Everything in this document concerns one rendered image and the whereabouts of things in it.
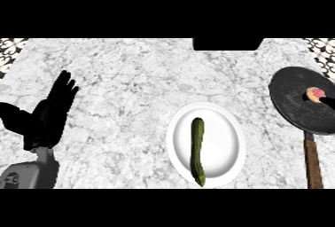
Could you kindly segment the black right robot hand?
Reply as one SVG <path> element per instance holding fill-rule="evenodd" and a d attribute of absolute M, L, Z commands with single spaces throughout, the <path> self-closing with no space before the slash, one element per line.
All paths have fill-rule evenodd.
<path fill-rule="evenodd" d="M 323 109 L 335 111 L 335 98 L 323 97 L 318 101 L 323 103 Z"/>

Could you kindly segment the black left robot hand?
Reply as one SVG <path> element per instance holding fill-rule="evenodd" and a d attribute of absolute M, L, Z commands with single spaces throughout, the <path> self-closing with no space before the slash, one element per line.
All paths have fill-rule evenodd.
<path fill-rule="evenodd" d="M 0 120 L 4 128 L 23 136 L 24 151 L 36 147 L 52 148 L 58 143 L 76 92 L 75 80 L 70 73 L 63 70 L 48 96 L 36 104 L 32 113 L 0 102 Z"/>

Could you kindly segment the pink frosted cupcake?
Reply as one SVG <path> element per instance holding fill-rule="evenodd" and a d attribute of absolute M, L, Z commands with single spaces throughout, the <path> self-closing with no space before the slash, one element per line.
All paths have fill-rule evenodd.
<path fill-rule="evenodd" d="M 325 93 L 324 93 L 324 90 L 317 88 L 317 87 L 309 87 L 306 90 L 305 90 L 305 95 L 306 95 L 306 98 L 314 102 L 314 103 L 318 103 L 320 102 L 320 98 L 325 97 Z"/>

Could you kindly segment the white oval plate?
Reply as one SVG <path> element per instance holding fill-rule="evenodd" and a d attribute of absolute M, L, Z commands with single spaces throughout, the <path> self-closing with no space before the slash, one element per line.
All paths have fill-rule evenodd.
<path fill-rule="evenodd" d="M 203 121 L 203 188 L 216 188 L 235 178 L 243 167 L 243 132 L 233 114 L 213 103 L 193 102 L 176 110 L 166 128 L 166 153 L 178 174 L 193 184 L 196 181 L 190 174 L 190 123 L 194 118 Z"/>

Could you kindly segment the green cucumber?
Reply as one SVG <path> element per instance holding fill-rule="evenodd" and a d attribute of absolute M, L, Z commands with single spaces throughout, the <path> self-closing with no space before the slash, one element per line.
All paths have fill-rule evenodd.
<path fill-rule="evenodd" d="M 194 118 L 190 123 L 190 174 L 199 186 L 204 184 L 204 174 L 200 162 L 203 136 L 203 121 Z"/>

